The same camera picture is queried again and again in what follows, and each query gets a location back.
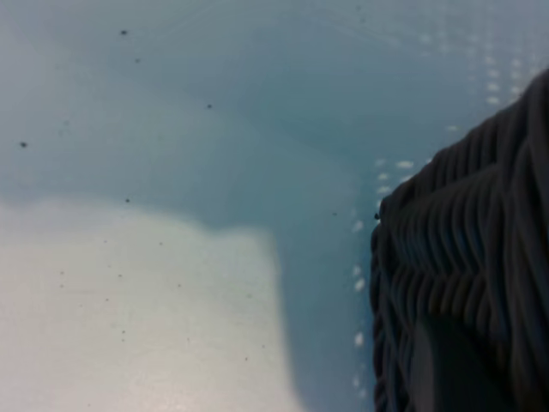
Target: light blue surface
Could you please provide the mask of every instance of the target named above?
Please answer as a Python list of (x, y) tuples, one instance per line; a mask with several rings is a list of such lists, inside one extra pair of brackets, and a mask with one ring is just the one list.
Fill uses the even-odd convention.
[[(106, 86), (87, 80), (100, 73), (186, 113), (167, 124), (143, 109), (124, 130), (151, 133), (134, 141), (117, 138), (123, 108), (79, 130), (86, 113), (71, 103), (78, 143), (59, 125), (59, 140), (22, 161), (2, 141), (1, 173), (34, 167), (57, 182), (21, 191), (2, 180), (3, 202), (130, 196), (214, 232), (271, 233), (293, 385), (310, 412), (371, 407), (371, 315), (357, 282), (367, 285), (377, 202), (509, 104), (549, 57), (541, 0), (3, 0), (2, 11), (38, 53), (68, 51), (78, 69), (67, 72), (98, 99)], [(27, 102), (27, 121), (61, 124), (45, 103)], [(94, 137), (104, 134), (108, 150)], [(74, 179), (59, 182), (61, 170)]]

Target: white surface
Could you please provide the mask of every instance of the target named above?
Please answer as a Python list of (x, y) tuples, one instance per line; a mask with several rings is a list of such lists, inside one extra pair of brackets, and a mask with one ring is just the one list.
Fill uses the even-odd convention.
[(381, 196), (546, 63), (416, 3), (3, 0), (0, 409), (370, 408)]

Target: table surface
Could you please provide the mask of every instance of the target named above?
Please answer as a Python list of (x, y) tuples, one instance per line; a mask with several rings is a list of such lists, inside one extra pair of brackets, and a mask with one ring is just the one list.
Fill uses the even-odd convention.
[(378, 203), (542, 0), (3, 0), (0, 409), (371, 410)]

